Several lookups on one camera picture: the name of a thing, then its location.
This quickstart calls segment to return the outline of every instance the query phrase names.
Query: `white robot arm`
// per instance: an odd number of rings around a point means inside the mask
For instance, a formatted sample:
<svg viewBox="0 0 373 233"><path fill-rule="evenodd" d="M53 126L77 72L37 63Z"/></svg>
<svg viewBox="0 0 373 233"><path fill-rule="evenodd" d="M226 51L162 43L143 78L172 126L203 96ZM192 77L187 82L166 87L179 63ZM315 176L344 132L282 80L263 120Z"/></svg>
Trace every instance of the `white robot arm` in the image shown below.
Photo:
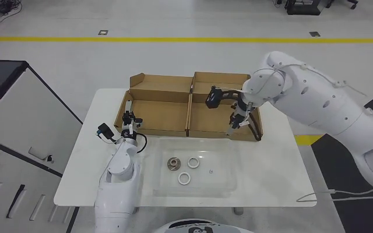
<svg viewBox="0 0 373 233"><path fill-rule="evenodd" d="M135 117L130 101L126 103L123 122L122 137L115 145L117 152L106 166L98 186L94 204L96 233L125 232L135 209L140 181L140 164L134 158L138 152L136 129L142 119Z"/></svg>
<svg viewBox="0 0 373 233"><path fill-rule="evenodd" d="M271 52L238 92L228 133L244 125L247 115L268 101L288 117L341 142L361 175L373 185L373 111L359 107L344 92L342 87L346 85L287 54ZM206 105L217 107L219 98L229 96L229 92L213 87Z"/></svg>

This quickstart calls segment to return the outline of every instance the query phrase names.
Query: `black floor mat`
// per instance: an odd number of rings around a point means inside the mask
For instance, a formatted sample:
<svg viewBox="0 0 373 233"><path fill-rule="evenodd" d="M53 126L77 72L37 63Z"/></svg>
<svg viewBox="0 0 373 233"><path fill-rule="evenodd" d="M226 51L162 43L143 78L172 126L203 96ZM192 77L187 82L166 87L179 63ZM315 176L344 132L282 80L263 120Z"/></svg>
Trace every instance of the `black floor mat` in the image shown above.
<svg viewBox="0 0 373 233"><path fill-rule="evenodd" d="M323 136L312 145L312 149L329 189L356 193L373 189L360 175L350 152L333 137ZM332 197L337 199L350 195L337 193ZM346 233L373 232L373 199L349 200L334 204Z"/></svg>

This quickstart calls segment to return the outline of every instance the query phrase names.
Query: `clear plastic tray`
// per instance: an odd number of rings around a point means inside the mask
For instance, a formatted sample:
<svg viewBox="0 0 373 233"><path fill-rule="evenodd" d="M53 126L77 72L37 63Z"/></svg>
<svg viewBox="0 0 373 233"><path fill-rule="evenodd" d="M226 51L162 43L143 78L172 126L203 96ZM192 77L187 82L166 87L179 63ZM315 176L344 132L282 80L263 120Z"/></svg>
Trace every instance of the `clear plastic tray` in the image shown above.
<svg viewBox="0 0 373 233"><path fill-rule="evenodd" d="M234 169L237 155L229 139L162 137L155 152L153 190L156 196L220 197L227 196L237 187ZM167 162L171 157L180 159L181 166L177 171L168 169ZM199 159L197 168L188 167L190 157ZM191 176L187 185L178 182L182 172Z"/></svg>

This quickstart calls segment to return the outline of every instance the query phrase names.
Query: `floor marking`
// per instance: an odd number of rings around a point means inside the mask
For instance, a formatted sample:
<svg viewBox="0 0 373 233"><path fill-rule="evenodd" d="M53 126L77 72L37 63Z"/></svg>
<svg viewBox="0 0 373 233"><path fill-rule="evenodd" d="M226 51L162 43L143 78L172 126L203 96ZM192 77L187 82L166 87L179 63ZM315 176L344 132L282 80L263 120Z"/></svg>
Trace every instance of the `floor marking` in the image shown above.
<svg viewBox="0 0 373 233"><path fill-rule="evenodd" d="M310 146L323 135L294 135L298 146Z"/></svg>
<svg viewBox="0 0 373 233"><path fill-rule="evenodd" d="M234 37L0 37L0 41L104 43L272 43L373 44L373 38L234 38Z"/></svg>

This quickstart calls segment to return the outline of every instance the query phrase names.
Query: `cardboard box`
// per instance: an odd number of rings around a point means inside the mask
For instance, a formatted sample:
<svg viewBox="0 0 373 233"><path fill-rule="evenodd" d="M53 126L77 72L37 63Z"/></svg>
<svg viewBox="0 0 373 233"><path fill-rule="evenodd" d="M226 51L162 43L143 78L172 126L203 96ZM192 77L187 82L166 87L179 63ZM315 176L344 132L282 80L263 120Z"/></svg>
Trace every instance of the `cardboard box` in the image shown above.
<svg viewBox="0 0 373 233"><path fill-rule="evenodd" d="M132 110L143 119L138 132L146 135L187 136L188 103L192 77L146 75L130 78L130 89L119 108L114 126L122 132L125 103L132 101Z"/></svg>
<svg viewBox="0 0 373 233"><path fill-rule="evenodd" d="M227 136L230 106L234 100L223 100L216 109L208 109L205 100L211 86L241 89L250 75L195 72L194 77L138 74L130 78L114 126L121 132L125 103L132 100L136 117L143 119L138 132L146 135L229 138L256 141L249 127L241 127ZM260 132L259 111L253 112Z"/></svg>
<svg viewBox="0 0 373 233"><path fill-rule="evenodd" d="M211 86L241 89L242 84L250 75L236 73L205 73L195 72L193 77L192 99L189 105L188 131L190 137L229 138L232 140L256 141L249 127L241 127L230 136L226 135L229 128L230 115L233 112L231 104L234 100L222 100L216 109L208 109L206 98ZM262 134L262 123L258 109L253 113Z"/></svg>

